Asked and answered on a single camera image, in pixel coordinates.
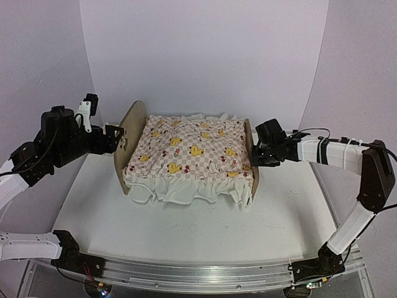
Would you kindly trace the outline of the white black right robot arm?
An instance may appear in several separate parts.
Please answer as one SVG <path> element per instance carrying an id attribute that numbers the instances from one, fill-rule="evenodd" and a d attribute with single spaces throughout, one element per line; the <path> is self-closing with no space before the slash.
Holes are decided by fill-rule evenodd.
<path id="1" fill-rule="evenodd" d="M 320 129 L 286 132 L 277 119 L 255 128 L 252 165 L 277 167 L 284 161 L 310 164 L 337 221 L 335 232 L 314 258 L 289 265 L 295 284 L 342 274 L 352 247 L 381 212 L 396 208 L 388 198 L 396 184 L 396 155 L 381 140 L 316 135 Z"/>

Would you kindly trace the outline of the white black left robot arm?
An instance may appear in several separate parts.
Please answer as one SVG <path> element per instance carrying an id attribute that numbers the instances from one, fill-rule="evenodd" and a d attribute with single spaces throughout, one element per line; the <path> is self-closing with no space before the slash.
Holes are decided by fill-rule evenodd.
<path id="1" fill-rule="evenodd" d="M 42 114 L 41 128 L 34 141 L 17 148 L 1 166 L 1 206 L 47 175 L 85 154 L 114 153 L 124 129 L 91 125 L 91 103 L 82 102 L 74 112 L 65 106 L 52 107 Z M 67 230 L 42 234 L 1 232 L 1 260 L 49 259 L 51 265 L 99 278 L 105 259 L 81 253 Z"/>

